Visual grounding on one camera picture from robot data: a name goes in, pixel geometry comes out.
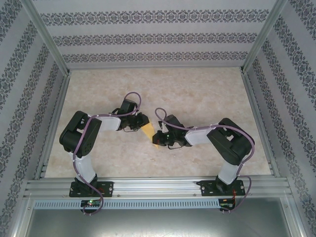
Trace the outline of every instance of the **aluminum frame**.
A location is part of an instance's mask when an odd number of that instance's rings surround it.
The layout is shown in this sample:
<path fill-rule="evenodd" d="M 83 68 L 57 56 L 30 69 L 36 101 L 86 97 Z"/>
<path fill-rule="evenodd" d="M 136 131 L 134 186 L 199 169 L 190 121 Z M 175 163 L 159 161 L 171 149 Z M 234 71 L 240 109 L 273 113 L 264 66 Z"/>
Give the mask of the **aluminum frame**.
<path fill-rule="evenodd" d="M 31 220 L 32 212 L 37 200 L 83 200 L 87 198 L 69 197 L 70 183 L 72 178 L 41 178 L 47 166 L 49 154 L 52 149 L 53 139 L 57 130 L 58 121 L 67 93 L 71 73 L 67 76 L 54 114 L 54 121 L 49 130 L 49 137 L 44 148 L 36 180 L 29 180 L 23 195 L 22 204 L 17 214 L 17 220 L 13 226 L 12 237 L 24 237 Z M 280 198 L 286 221 L 293 237 L 305 237 L 306 233 L 295 204 L 287 178 L 280 177 L 274 156 L 272 154 L 259 109 L 255 103 L 254 95 L 250 89 L 249 79 L 241 71 L 245 90 L 254 114 L 260 138 L 268 160 L 272 175 L 251 176 L 252 188 L 247 198 Z M 206 200 L 210 198 L 225 197 L 202 197 L 200 187 L 196 182 L 201 180 L 215 180 L 215 177 L 172 177 L 172 178 L 99 178 L 99 181 L 114 182 L 113 197 L 105 200 L 149 200 L 149 199 L 196 199 Z M 247 189 L 248 179 L 242 178 Z"/>
<path fill-rule="evenodd" d="M 268 15 L 267 20 L 265 21 L 258 37 L 256 38 L 253 46 L 251 47 L 251 50 L 249 51 L 245 62 L 242 66 L 243 72 L 247 72 L 249 68 L 251 67 L 251 64 L 255 60 L 261 46 L 263 45 L 264 41 L 266 40 L 268 34 L 270 33 L 271 29 L 273 28 L 274 23 L 276 22 L 278 16 L 282 12 L 283 8 L 285 7 L 285 4 L 288 2 L 288 0 L 276 0 L 274 6 L 271 9 L 270 14 Z"/>
<path fill-rule="evenodd" d="M 62 71 L 62 73 L 65 75 L 69 72 L 69 68 L 67 67 L 67 64 L 60 53 L 59 49 L 57 48 L 57 45 L 55 41 L 53 40 L 53 37 L 50 35 L 46 25 L 43 22 L 43 19 L 41 18 L 39 12 L 37 11 L 34 3 L 32 0 L 21 0 L 21 4 L 23 5 L 24 9 L 28 13 L 29 17 L 31 18 L 32 22 L 36 26 L 36 29 L 38 30 L 40 36 L 42 37 L 43 41 L 47 45 L 49 52 L 53 55 L 59 69 Z"/>
<path fill-rule="evenodd" d="M 292 195 L 287 178 L 276 178 L 272 175 L 251 176 L 252 188 L 248 198 L 280 198 L 286 221 L 293 237 L 305 237 L 303 223 Z M 215 180 L 215 177 L 181 177 L 181 178 L 101 178 L 100 181 L 114 182 L 113 197 L 105 200 L 149 200 L 149 199 L 194 199 L 207 200 L 225 197 L 202 197 L 200 186 L 196 182 L 201 180 Z M 242 178 L 245 189 L 248 188 L 248 179 Z M 69 197 L 71 178 L 56 179 L 44 178 L 27 182 L 23 195 L 22 205 L 13 227 L 12 237 L 26 236 L 37 200 L 83 200 L 86 198 Z"/>

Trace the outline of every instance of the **wall panel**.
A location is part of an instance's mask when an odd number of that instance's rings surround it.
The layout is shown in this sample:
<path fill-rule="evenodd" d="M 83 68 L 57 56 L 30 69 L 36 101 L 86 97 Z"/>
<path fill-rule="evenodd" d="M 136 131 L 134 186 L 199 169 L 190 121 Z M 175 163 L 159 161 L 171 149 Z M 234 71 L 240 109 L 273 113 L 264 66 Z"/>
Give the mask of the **wall panel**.
<path fill-rule="evenodd" d="M 316 236 L 316 3 L 290 0 L 248 77 L 282 176 Z"/>
<path fill-rule="evenodd" d="M 64 75 L 18 0 L 0 5 L 0 237 L 33 179 Z"/>
<path fill-rule="evenodd" d="M 241 66 L 275 0 L 35 0 L 70 69 Z"/>

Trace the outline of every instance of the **black mounting bracket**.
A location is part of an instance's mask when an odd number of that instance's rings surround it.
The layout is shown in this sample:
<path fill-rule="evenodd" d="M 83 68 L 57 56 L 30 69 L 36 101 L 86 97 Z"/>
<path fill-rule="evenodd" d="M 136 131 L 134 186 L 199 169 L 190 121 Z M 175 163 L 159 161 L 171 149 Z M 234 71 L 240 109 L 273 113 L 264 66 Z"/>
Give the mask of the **black mounting bracket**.
<path fill-rule="evenodd" d="M 220 211 L 231 211 L 236 207 L 235 198 L 232 199 L 218 199 L 221 206 Z"/>
<path fill-rule="evenodd" d="M 111 198 L 113 194 L 114 182 L 100 182 L 97 181 L 96 189 L 99 190 L 103 197 Z M 85 192 L 78 184 L 78 182 L 72 182 L 69 191 L 69 197 L 71 198 L 94 198 L 99 197 L 97 192 Z"/>
<path fill-rule="evenodd" d="M 216 180 L 202 180 L 197 182 L 197 185 L 200 186 L 201 195 L 203 197 L 233 196 L 234 191 L 236 196 L 244 196 L 246 194 L 242 180 L 235 180 L 225 192 L 221 192 L 216 187 L 216 184 Z"/>

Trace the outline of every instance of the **beige floor panel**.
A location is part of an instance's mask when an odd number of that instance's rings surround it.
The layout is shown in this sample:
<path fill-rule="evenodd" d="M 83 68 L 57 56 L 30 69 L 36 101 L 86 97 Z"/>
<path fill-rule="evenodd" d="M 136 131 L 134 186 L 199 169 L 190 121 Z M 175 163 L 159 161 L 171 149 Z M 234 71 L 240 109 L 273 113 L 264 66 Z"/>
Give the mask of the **beige floor panel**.
<path fill-rule="evenodd" d="M 174 114 L 184 126 L 230 118 L 256 143 L 255 155 L 241 174 L 270 174 L 239 68 L 150 68 L 72 73 L 45 177 L 75 176 L 71 158 L 58 141 L 74 113 L 109 113 L 130 91 L 141 94 L 141 112 L 156 130 L 156 107 Z M 135 95 L 129 98 L 138 102 Z M 157 149 L 141 130 L 99 133 L 91 154 L 98 177 L 215 176 L 224 161 L 212 145 Z"/>

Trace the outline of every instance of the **yellow object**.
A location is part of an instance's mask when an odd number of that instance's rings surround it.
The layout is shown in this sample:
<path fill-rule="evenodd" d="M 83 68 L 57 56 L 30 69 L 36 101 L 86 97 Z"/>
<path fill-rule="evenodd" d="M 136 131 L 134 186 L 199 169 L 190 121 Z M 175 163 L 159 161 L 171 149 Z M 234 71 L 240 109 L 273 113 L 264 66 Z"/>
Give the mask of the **yellow object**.
<path fill-rule="evenodd" d="M 142 130 L 146 134 L 146 136 L 150 139 L 150 141 L 153 142 L 153 136 L 155 134 L 153 124 L 149 121 L 148 124 L 146 124 L 145 126 L 142 126 Z"/>

